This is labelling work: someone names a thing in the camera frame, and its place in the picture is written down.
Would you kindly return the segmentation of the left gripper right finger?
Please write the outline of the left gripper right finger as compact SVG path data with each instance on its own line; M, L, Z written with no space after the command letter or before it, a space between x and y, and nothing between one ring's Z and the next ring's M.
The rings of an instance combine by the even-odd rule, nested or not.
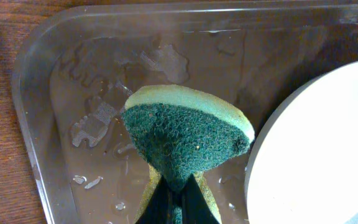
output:
M180 192L183 224L219 224L209 209L200 187L190 175Z

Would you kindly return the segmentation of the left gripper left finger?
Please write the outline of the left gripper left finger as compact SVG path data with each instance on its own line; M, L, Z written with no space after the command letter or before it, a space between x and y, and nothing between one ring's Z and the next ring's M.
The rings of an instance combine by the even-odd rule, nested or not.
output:
M145 210L135 224L172 224L173 192L162 177Z

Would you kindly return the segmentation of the green yellow sponge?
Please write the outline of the green yellow sponge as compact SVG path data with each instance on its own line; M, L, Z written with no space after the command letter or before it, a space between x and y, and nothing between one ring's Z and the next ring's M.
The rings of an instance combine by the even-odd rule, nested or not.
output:
M203 174L249 151L255 131L243 112L199 90L149 85L126 100L122 119L137 153L150 168L135 222L164 177L173 192L173 223L182 223L180 192L194 175L220 223L218 205Z

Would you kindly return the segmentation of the pale blue plate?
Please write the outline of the pale blue plate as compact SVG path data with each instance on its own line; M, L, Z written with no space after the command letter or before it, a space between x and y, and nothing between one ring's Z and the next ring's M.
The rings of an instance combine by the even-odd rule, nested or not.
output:
M358 223L358 62L305 83L252 148L250 224Z

